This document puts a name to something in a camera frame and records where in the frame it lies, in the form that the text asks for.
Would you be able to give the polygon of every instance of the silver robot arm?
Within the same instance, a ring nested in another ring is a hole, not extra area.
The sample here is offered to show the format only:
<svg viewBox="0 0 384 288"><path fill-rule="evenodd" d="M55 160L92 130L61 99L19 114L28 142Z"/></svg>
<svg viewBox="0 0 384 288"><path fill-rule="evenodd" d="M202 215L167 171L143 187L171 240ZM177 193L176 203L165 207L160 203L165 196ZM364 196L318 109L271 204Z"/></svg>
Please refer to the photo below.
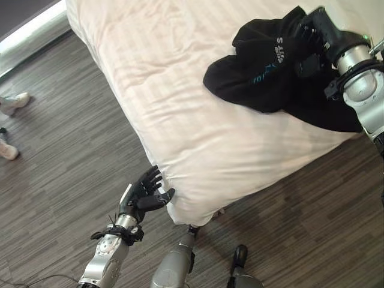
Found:
<svg viewBox="0 0 384 288"><path fill-rule="evenodd" d="M129 185L119 203L119 217L102 232L91 239L99 239L95 254L85 268L77 288L112 288L121 265L128 255L129 246L141 241L144 232L139 225L145 213L164 207L175 190L160 194L161 176L157 166L144 173L134 184Z"/></svg>
<svg viewBox="0 0 384 288"><path fill-rule="evenodd" d="M370 61L373 57L373 52L370 53L367 46L353 47L339 58L337 70L340 75L345 75L359 63ZM344 85L343 98L344 102L356 111L364 131L373 142L384 133L383 71L367 69L353 76Z"/></svg>
<svg viewBox="0 0 384 288"><path fill-rule="evenodd" d="M339 30L324 7L303 18L296 37L337 68L340 77L325 89L327 98L342 95L384 158L384 63L375 57L383 55L384 40L371 49L368 36Z"/></svg>

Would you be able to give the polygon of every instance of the wall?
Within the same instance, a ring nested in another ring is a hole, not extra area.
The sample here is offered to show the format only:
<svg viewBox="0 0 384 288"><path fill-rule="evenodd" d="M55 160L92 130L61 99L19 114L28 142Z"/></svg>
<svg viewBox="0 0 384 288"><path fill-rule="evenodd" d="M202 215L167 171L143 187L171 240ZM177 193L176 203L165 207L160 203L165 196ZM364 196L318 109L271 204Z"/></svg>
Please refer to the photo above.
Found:
<svg viewBox="0 0 384 288"><path fill-rule="evenodd" d="M0 40L58 0L0 0Z"/></svg>

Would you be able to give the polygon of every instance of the white bedsheet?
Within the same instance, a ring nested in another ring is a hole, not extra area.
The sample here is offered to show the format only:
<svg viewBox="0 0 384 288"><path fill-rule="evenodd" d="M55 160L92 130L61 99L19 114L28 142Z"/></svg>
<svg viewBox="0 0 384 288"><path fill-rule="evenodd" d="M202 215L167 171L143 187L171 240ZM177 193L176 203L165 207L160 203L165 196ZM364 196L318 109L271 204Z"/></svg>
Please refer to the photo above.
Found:
<svg viewBox="0 0 384 288"><path fill-rule="evenodd" d="M232 38L247 21L281 18L297 5L310 12L319 4L339 26L369 32L376 41L383 35L381 0L67 0L75 33L150 162L176 189L167 206L175 223L204 225L216 210L352 136L284 112L266 115L227 103L202 84L209 64L233 54Z"/></svg>

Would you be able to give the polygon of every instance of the wire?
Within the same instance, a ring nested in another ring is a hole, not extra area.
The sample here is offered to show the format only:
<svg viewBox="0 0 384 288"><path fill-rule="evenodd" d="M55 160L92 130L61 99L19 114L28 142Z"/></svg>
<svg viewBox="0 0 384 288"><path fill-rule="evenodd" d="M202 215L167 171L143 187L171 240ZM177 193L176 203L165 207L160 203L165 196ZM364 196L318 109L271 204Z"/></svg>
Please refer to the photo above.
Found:
<svg viewBox="0 0 384 288"><path fill-rule="evenodd" d="M47 277L44 277L42 279L39 279L39 280L36 280L36 281L33 281L29 284L23 284L23 283L11 283L11 282L8 282L8 281L5 281L3 279L0 279L1 282L5 283L5 284L9 284L9 285L12 285L13 287L19 287L19 286L23 286L24 288L30 288L31 286L37 284L37 283L40 283L42 281L45 281L49 278L53 278L53 277L63 277L63 278L67 278L69 280L72 280L73 282L77 283L78 281L75 279L75 278L72 278L72 277L69 277L67 275L64 275L64 274L55 274L55 275L51 275L51 276L47 276Z"/></svg>

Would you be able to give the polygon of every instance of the gray laminate floor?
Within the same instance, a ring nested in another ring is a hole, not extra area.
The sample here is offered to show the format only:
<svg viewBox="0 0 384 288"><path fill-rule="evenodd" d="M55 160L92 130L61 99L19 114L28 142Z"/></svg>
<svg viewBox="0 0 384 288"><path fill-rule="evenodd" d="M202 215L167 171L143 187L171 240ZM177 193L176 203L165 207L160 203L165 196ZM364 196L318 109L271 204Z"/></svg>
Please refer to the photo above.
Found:
<svg viewBox="0 0 384 288"><path fill-rule="evenodd" d="M143 148L85 46L72 36L0 84L29 91L14 117L0 115L15 161L0 159L0 278L79 278L94 231L109 222L127 184L148 167ZM383 166L366 137L236 202L200 231L192 287L225 287L238 244L265 287L384 285ZM148 213L116 287L148 287L186 227ZM36 287L74 287L54 278Z"/></svg>

